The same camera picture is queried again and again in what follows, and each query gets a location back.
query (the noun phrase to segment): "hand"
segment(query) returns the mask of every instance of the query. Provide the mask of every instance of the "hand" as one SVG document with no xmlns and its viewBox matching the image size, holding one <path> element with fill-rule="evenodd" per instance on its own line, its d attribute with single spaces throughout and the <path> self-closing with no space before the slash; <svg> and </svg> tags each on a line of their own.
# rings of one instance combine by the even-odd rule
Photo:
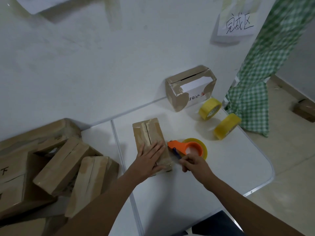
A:
<svg viewBox="0 0 315 236">
<path fill-rule="evenodd" d="M 179 160 L 179 163 L 182 165 L 183 172 L 191 171 L 194 177 L 203 184 L 207 190 L 210 190 L 209 184 L 216 176 L 211 171 L 208 163 L 201 156 L 187 154 Z"/>
<path fill-rule="evenodd" d="M 165 166 L 156 166 L 155 164 L 165 151 L 165 148 L 166 146 L 164 141 L 160 141 L 159 143 L 155 142 L 145 153 L 143 153 L 144 144 L 142 144 L 136 160 L 131 164 L 125 174 L 128 174 L 129 177 L 138 185 L 148 177 L 154 175 L 162 169 L 165 169 Z"/>
</svg>

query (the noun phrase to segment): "person's left hand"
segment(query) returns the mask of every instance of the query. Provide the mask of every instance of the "person's left hand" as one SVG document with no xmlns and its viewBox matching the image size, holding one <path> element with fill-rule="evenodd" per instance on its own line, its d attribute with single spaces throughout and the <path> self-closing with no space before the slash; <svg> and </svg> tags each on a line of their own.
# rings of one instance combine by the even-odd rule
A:
<svg viewBox="0 0 315 236">
<path fill-rule="evenodd" d="M 141 145 L 136 160 L 126 170 L 132 181 L 137 185 L 146 180 L 148 177 L 165 169 L 165 166 L 156 166 L 155 163 L 165 151 L 165 142 L 153 143 L 150 148 L 143 153 L 144 144 Z"/>
</svg>

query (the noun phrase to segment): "white wall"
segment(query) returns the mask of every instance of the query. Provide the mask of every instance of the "white wall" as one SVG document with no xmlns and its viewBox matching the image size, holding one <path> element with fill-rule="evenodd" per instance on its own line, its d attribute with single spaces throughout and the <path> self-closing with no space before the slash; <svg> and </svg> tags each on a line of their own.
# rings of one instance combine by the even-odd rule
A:
<svg viewBox="0 0 315 236">
<path fill-rule="evenodd" d="M 274 1 L 262 1 L 258 30 Z M 112 13 L 122 22 L 110 28 L 104 0 L 34 16 L 0 0 L 0 140 L 64 117 L 89 125 L 111 118 L 164 97 L 165 78 L 200 64 L 216 75 L 213 96 L 222 100 L 258 34 L 210 43 L 222 0 L 120 6 Z"/>
<path fill-rule="evenodd" d="M 315 19 L 276 75 L 315 101 Z"/>
</svg>

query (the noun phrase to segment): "dark pants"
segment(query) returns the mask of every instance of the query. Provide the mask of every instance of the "dark pants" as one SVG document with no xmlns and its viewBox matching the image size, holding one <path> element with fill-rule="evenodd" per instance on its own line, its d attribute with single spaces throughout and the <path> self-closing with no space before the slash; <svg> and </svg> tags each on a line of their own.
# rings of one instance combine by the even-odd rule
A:
<svg viewBox="0 0 315 236">
<path fill-rule="evenodd" d="M 220 211 L 211 217 L 201 221 L 192 227 L 193 234 L 200 234 L 204 236 L 245 236 L 236 224 L 226 215 Z M 173 236 L 188 235 L 186 232 L 174 234 Z"/>
</svg>

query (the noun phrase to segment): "orange tape dispenser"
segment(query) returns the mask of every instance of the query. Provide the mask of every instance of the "orange tape dispenser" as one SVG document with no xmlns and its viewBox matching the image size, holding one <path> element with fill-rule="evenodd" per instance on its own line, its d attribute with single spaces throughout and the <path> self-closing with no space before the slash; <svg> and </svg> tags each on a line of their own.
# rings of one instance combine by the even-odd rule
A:
<svg viewBox="0 0 315 236">
<path fill-rule="evenodd" d="M 186 152 L 186 150 L 190 148 L 196 150 L 196 153 L 198 153 L 198 155 L 201 156 L 203 159 L 207 158 L 206 146 L 203 144 L 203 142 L 195 138 L 185 139 L 182 143 L 176 140 L 170 141 L 167 143 L 167 146 L 171 148 L 175 154 L 176 150 L 178 150 L 183 155 L 187 155 L 188 153 Z"/>
</svg>

